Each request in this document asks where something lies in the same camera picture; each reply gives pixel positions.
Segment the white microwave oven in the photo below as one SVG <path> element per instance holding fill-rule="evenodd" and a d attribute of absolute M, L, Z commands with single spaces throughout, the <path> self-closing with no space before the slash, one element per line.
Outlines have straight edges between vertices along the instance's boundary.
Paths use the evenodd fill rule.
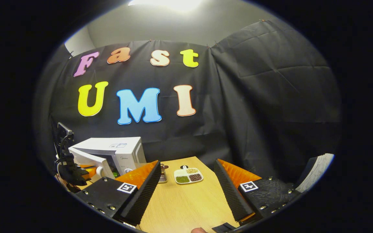
<path fill-rule="evenodd" d="M 141 137 L 90 138 L 68 150 L 80 166 L 95 166 L 95 176 L 115 178 L 146 164 Z"/>

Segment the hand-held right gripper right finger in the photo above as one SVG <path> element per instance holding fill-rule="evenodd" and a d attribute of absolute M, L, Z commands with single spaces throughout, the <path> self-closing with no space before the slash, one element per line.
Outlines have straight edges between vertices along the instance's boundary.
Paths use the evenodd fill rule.
<path fill-rule="evenodd" d="M 227 161 L 216 159 L 219 180 L 234 220 L 259 221 L 276 215 L 301 193 L 275 177 L 260 177 Z"/>

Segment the black backdrop cloth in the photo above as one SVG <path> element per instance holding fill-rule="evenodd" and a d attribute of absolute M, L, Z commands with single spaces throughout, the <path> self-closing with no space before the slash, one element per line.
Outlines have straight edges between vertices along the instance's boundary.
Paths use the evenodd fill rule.
<path fill-rule="evenodd" d="M 44 70 L 31 115 L 37 155 L 54 169 L 57 123 L 89 138 L 141 137 L 148 162 L 195 156 L 295 182 L 309 159 L 334 154 L 342 103 L 322 54 L 280 19 L 207 47 L 176 41 L 111 44 Z"/>

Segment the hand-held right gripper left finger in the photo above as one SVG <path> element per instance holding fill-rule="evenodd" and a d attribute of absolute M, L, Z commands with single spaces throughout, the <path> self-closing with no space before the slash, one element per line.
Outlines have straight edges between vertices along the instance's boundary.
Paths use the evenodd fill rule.
<path fill-rule="evenodd" d="M 115 179 L 102 177 L 76 196 L 101 214 L 136 226 L 141 223 L 160 176 L 161 163 L 156 160 Z"/>

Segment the white divided dish of beans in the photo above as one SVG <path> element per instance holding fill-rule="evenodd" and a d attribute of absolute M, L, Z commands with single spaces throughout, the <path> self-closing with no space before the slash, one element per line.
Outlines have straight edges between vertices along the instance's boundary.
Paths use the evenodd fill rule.
<path fill-rule="evenodd" d="M 187 165 L 182 165 L 180 169 L 173 172 L 173 175 L 177 184 L 193 184 L 204 179 L 198 168 L 190 168 Z"/>

